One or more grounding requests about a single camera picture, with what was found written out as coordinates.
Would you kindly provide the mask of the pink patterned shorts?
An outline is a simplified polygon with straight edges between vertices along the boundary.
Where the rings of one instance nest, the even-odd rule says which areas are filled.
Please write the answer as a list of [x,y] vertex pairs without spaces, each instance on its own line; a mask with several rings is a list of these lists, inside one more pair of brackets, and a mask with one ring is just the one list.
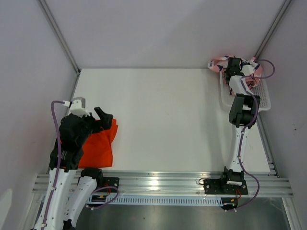
[[[226,80],[226,70],[228,67],[229,60],[236,58],[234,55],[225,55],[221,57],[212,58],[207,67],[213,72],[221,73],[223,77],[223,82],[230,88],[229,83]],[[258,86],[260,83],[260,77],[262,76],[262,66],[255,61],[256,59],[253,57],[250,60],[239,58],[239,72],[243,76],[247,76],[245,78],[246,84],[250,90],[254,87]],[[230,95],[234,96],[234,92],[232,88],[229,90]]]

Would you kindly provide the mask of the orange shorts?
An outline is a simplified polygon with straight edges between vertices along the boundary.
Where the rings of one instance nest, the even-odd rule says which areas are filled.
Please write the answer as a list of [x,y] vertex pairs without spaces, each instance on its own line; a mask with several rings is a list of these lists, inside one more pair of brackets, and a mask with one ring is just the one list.
[[113,166],[112,142],[118,131],[117,120],[113,118],[109,130],[92,134],[83,146],[79,169],[87,167],[107,168]]

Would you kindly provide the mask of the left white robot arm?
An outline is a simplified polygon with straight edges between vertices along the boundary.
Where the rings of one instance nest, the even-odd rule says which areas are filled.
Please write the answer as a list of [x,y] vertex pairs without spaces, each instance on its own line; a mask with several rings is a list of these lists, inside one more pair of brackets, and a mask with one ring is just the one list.
[[112,114],[105,113],[100,107],[94,110],[99,119],[80,108],[70,109],[70,114],[60,122],[54,120],[57,138],[50,154],[48,187],[35,230],[73,230],[90,194],[118,190],[105,183],[99,166],[83,166],[77,188],[69,195],[86,142],[95,134],[111,133],[115,127]]

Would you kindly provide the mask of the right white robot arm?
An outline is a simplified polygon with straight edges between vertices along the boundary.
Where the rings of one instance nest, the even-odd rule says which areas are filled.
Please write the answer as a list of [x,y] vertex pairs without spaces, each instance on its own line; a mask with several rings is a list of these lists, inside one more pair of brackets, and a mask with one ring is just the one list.
[[220,190],[227,194],[235,188],[242,188],[246,185],[245,148],[260,108],[260,97],[252,93],[247,86],[246,76],[241,72],[242,68],[241,59],[230,57],[224,72],[226,83],[235,95],[229,113],[229,123],[233,131],[230,157],[219,181]]

